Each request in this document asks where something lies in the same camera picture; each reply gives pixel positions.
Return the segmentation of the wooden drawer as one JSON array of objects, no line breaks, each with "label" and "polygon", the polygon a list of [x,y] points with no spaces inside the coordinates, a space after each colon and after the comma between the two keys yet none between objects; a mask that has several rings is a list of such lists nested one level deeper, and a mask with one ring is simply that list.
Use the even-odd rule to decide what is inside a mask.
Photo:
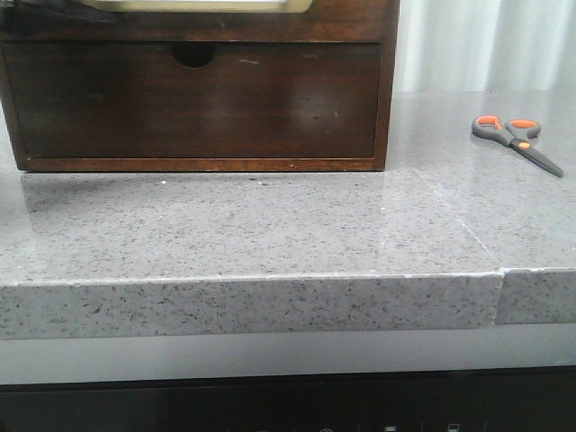
[{"label": "wooden drawer", "polygon": [[372,43],[4,46],[26,151],[43,158],[373,153]]},{"label": "wooden drawer", "polygon": [[384,41],[396,1],[314,1],[301,12],[114,11],[81,1],[3,1],[4,41]]}]

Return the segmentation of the grey orange scissors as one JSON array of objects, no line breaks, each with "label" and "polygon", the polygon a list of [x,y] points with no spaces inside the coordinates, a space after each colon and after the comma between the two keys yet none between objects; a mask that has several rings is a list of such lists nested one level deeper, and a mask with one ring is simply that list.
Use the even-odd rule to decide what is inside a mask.
[{"label": "grey orange scissors", "polygon": [[537,167],[563,178],[563,170],[552,160],[536,150],[531,139],[538,137],[542,126],[537,121],[513,119],[502,123],[498,116],[483,115],[472,121],[471,132],[474,136],[498,142],[500,145],[516,151]]}]

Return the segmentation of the dark wooden drawer cabinet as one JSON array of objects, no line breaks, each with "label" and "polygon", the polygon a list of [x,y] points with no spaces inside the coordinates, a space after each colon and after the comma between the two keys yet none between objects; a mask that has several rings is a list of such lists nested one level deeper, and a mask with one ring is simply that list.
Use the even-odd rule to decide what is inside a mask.
[{"label": "dark wooden drawer cabinet", "polygon": [[[314,1],[265,3],[169,3],[81,1],[111,7],[114,11],[157,12],[301,12]],[[385,166],[389,136],[392,82],[397,30],[394,37],[361,41],[128,41],[128,40],[2,40],[1,103],[16,165],[28,172],[302,172],[380,171]],[[381,48],[373,153],[369,157],[33,157],[25,149],[22,129],[9,86],[4,47],[14,43],[372,43]]]}]

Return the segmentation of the black appliance under counter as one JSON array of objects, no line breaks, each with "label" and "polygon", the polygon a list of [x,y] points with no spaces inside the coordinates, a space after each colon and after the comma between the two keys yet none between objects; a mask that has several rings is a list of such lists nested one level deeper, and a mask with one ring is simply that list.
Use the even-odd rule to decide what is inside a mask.
[{"label": "black appliance under counter", "polygon": [[572,431],[571,366],[13,384],[4,431]]}]

